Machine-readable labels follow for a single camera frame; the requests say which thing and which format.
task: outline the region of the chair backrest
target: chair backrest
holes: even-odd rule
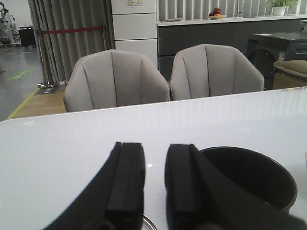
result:
[[[178,52],[174,59],[174,100],[262,91],[263,84],[262,74],[230,46],[193,46]]]
[[[79,59],[64,96],[67,112],[169,100],[169,86],[149,58],[119,50]]]

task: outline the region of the white table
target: white table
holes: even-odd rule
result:
[[[0,229],[38,230],[72,202],[115,142],[141,142],[145,215],[166,230],[164,162],[171,143],[263,153],[294,177],[290,213],[307,220],[307,88],[8,120],[0,123]]]

